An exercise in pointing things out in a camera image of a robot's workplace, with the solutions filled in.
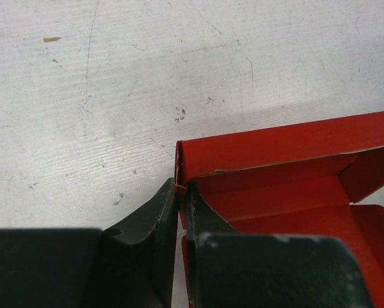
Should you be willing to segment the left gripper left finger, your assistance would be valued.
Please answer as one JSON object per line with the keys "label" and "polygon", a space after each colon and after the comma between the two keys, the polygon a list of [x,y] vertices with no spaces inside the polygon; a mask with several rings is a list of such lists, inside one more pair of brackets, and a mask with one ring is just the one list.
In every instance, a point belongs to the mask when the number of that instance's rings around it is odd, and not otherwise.
{"label": "left gripper left finger", "polygon": [[105,230],[0,229],[0,307],[169,307],[177,222],[169,178]]}

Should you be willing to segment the red paper box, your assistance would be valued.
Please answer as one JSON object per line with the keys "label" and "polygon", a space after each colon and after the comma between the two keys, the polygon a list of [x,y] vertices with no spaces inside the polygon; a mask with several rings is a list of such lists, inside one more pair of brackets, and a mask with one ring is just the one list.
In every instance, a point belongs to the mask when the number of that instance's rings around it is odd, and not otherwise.
{"label": "red paper box", "polygon": [[245,234],[340,238],[384,307],[384,112],[178,141],[175,185]]}

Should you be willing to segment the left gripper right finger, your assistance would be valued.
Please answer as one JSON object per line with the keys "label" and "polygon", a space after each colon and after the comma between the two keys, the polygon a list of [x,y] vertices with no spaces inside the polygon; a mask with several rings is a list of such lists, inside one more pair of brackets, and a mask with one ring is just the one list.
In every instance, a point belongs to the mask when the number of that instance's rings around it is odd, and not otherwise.
{"label": "left gripper right finger", "polygon": [[188,187],[184,266],[192,307],[372,307],[351,251],[335,237],[243,234]]}

